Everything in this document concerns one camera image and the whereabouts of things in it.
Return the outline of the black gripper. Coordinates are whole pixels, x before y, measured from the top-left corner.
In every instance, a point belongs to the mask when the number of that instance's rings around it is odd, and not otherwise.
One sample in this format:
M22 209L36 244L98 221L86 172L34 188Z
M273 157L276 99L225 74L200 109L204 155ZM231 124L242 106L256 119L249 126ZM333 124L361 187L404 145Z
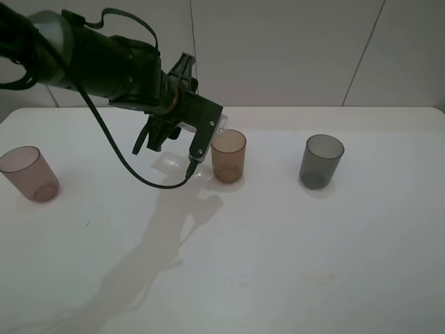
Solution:
M138 154L147 139L147 148L160 152L167 139L178 139L181 128L176 116L185 93L195 94L198 80L193 76L195 57L182 53L169 72L159 67L145 69L145 97L148 120L140 131L132 154Z

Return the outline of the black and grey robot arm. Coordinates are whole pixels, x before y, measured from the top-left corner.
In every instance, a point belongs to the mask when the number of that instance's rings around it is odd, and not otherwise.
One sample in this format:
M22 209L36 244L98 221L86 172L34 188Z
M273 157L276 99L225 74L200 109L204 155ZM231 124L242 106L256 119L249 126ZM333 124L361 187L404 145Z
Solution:
M21 65L25 75L5 90L45 84L73 90L86 102L102 97L111 106L148 115L133 152L146 146L158 152L182 129L195 135L192 160L203 160L222 107L197 94L195 59L182 54L170 71L161 68L157 44L119 35L102 35L102 22L64 10L43 10L28 17L1 7L1 56Z

